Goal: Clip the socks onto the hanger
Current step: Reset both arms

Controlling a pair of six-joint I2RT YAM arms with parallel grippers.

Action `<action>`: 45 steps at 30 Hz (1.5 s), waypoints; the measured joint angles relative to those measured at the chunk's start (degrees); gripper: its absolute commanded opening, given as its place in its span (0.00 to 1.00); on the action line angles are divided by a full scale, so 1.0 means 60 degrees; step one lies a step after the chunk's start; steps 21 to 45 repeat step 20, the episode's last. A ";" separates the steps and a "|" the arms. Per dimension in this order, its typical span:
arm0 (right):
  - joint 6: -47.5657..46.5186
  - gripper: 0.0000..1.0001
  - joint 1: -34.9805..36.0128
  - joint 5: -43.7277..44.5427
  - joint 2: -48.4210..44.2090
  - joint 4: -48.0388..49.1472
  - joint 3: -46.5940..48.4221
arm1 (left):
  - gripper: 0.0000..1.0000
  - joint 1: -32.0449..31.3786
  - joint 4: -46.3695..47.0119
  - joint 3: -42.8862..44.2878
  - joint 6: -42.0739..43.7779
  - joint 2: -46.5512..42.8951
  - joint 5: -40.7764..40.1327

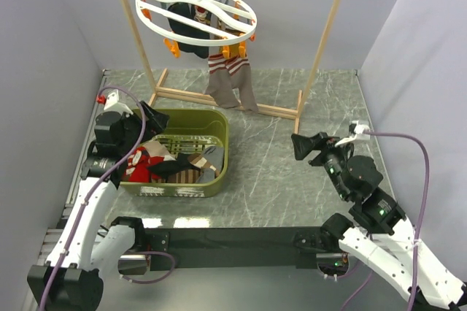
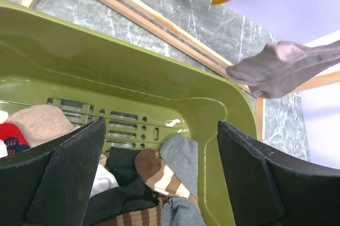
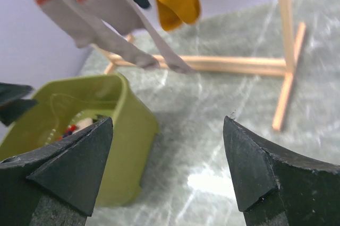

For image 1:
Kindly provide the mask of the taupe sock with striped cuff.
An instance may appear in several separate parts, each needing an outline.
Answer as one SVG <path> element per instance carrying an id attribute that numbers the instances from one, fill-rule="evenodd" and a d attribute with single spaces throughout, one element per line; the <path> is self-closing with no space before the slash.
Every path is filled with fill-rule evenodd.
<path id="1" fill-rule="evenodd" d="M 230 109 L 239 106 L 234 95 L 231 77 L 222 54 L 208 57 L 209 82 L 205 94 L 211 96 L 219 107 Z"/>

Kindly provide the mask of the orange clothes clip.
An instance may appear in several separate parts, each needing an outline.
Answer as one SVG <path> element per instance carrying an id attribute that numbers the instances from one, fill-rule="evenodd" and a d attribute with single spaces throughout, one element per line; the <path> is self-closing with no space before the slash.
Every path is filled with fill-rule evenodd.
<path id="1" fill-rule="evenodd" d="M 225 59 L 229 59 L 231 57 L 230 47 L 222 46 L 222 54 Z"/>
<path id="2" fill-rule="evenodd" d="M 239 51 L 239 56 L 241 58 L 245 58 L 247 56 L 247 48 L 246 48 L 245 41 L 239 43 L 238 51 Z"/>

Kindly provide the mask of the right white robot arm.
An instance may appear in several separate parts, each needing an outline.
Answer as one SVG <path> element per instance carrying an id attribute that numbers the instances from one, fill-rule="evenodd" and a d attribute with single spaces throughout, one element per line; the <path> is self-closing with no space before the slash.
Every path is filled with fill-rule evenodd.
<path id="1" fill-rule="evenodd" d="M 356 141 L 373 135 L 368 126 L 354 125 L 345 138 L 325 132 L 291 136 L 296 160 L 316 151 L 309 165 L 324 168 L 340 199 L 353 204 L 350 219 L 336 213 L 321 226 L 320 243 L 327 251 L 356 257 L 399 293 L 408 310 L 459 310 L 466 305 L 466 282 L 421 240 L 424 215 L 413 224 L 379 187 L 383 175 L 374 159 L 353 153 Z"/>

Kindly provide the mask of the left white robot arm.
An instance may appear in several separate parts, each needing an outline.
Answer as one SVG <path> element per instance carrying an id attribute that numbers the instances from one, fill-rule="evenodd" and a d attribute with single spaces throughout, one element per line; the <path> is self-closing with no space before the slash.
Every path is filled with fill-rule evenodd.
<path id="1" fill-rule="evenodd" d="M 104 281 L 120 257 L 144 249 L 146 236 L 139 218 L 119 218 L 100 242 L 96 237 L 128 157 L 142 142 L 163 133 L 168 123 L 168 115 L 143 101 L 137 112 L 121 102 L 106 102 L 95 120 L 72 212 L 46 261 L 33 265 L 27 276 L 39 310 L 96 310 Z"/>

